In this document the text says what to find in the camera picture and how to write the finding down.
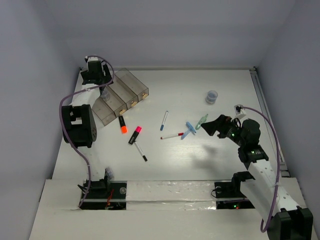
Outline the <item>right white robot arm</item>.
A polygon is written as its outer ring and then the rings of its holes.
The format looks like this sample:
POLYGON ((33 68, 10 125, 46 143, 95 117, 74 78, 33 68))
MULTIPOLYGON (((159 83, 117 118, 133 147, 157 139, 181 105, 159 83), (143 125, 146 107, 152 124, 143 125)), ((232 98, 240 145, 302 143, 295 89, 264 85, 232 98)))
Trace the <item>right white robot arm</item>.
POLYGON ((261 228, 270 240, 310 240, 313 214, 301 207, 280 184, 280 173, 274 170, 259 144, 260 124, 252 119, 240 122, 220 115, 201 127, 213 136, 228 138, 238 148, 238 157, 246 170, 233 174, 231 181, 215 182, 217 199, 248 199, 262 217, 261 228))

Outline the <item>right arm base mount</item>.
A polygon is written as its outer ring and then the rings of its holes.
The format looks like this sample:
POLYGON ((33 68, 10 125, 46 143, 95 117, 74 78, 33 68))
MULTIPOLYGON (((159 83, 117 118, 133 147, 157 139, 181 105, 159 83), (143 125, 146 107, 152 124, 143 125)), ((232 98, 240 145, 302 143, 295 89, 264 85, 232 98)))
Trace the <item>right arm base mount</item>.
POLYGON ((218 210, 254 209, 253 204, 241 193, 241 183, 254 179, 248 171, 233 174, 231 181, 215 181, 211 196, 216 199, 218 210))

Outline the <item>black-capped white marker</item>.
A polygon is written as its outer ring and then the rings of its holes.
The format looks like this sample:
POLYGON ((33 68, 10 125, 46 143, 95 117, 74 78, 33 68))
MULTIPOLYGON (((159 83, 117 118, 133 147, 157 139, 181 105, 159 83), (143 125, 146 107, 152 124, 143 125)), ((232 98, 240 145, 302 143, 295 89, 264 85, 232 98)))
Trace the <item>black-capped white marker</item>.
POLYGON ((136 146, 136 148, 137 148, 139 154, 142 156, 143 160, 144 160, 145 162, 147 162, 148 159, 147 159, 146 155, 144 154, 143 150, 141 149, 141 147, 140 147, 140 145, 138 144, 137 141, 134 142, 134 145, 136 146))

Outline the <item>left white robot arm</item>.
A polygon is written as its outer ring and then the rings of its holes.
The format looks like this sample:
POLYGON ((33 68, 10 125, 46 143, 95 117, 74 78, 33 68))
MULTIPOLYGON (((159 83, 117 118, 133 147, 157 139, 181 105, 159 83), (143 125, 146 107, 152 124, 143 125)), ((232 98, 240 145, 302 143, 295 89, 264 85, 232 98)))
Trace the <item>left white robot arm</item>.
POLYGON ((105 170, 99 160, 93 143, 98 136, 93 105, 104 91, 104 85, 108 83, 112 76, 105 61, 98 57, 89 56, 86 59, 87 70, 80 73, 82 77, 82 92, 75 95, 71 104, 61 108, 61 117, 66 132, 63 138, 66 143, 80 152, 81 157, 85 157, 85 163, 90 168, 87 180, 83 186, 79 186, 83 193, 88 188, 93 189, 97 196, 104 198, 110 194, 111 185, 104 180, 105 170))

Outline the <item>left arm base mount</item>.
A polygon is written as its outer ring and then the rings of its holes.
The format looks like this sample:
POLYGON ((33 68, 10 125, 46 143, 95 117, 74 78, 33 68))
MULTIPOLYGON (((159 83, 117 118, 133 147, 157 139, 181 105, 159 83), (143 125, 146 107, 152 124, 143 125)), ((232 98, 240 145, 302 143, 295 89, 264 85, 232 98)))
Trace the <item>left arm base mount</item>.
POLYGON ((92 181, 85 197, 87 185, 88 181, 77 185, 81 190, 80 202, 83 201, 81 210, 126 210, 126 181, 92 181))

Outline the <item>clear jar of paperclips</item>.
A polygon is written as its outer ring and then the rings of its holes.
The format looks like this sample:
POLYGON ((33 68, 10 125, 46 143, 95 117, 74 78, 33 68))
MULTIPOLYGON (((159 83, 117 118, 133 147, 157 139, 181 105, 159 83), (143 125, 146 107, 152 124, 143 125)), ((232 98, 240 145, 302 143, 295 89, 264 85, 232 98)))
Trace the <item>clear jar of paperclips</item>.
POLYGON ((210 90, 207 92, 205 101, 208 104, 214 104, 216 102, 217 98, 218 98, 218 93, 214 90, 210 90))

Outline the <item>blue-capped white marker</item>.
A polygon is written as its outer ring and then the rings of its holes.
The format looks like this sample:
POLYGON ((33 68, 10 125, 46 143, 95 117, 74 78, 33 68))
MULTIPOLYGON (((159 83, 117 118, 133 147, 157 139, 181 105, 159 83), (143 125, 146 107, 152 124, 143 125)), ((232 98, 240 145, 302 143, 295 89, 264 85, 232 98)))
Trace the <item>blue-capped white marker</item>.
POLYGON ((167 117, 168 117, 168 113, 169 113, 169 111, 165 111, 165 113, 164 113, 164 117, 162 119, 162 123, 161 123, 161 126, 160 126, 160 131, 163 131, 163 129, 164 129, 164 126, 165 126, 165 123, 166 123, 166 120, 167 120, 167 117))

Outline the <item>pink highlighter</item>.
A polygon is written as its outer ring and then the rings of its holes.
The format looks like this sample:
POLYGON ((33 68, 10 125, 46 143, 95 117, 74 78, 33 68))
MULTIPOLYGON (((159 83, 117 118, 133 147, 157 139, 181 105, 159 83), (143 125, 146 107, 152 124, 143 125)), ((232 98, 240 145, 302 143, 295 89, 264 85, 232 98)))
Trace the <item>pink highlighter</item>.
POLYGON ((136 141, 138 135, 140 134, 142 130, 142 127, 141 126, 137 126, 135 131, 133 132, 132 136, 130 137, 129 141, 128 141, 128 144, 129 145, 133 145, 134 142, 136 141))

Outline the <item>orange highlighter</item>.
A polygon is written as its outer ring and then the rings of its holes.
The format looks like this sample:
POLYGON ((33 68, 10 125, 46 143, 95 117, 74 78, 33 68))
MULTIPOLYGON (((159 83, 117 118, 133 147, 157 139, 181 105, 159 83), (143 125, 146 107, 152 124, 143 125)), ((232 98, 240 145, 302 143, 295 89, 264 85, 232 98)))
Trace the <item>orange highlighter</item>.
POLYGON ((128 132, 128 129, 127 129, 127 126, 126 126, 126 123, 125 123, 125 119, 122 115, 120 115, 118 117, 118 120, 119 120, 119 125, 120 125, 120 130, 121 130, 121 133, 122 134, 126 134, 128 132))

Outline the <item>red-capped white marker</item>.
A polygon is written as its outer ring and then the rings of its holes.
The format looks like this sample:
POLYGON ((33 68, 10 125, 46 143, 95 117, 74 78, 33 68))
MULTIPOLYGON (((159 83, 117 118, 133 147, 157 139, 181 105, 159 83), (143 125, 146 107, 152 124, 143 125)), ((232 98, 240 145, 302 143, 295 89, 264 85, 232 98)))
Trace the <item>red-capped white marker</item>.
POLYGON ((166 136, 161 136, 160 139, 161 139, 161 140, 165 140, 165 139, 170 139, 170 138, 176 138, 176 137, 182 136, 183 134, 184 134, 183 132, 179 132, 179 133, 175 133, 175 134, 170 134, 170 135, 166 135, 166 136))

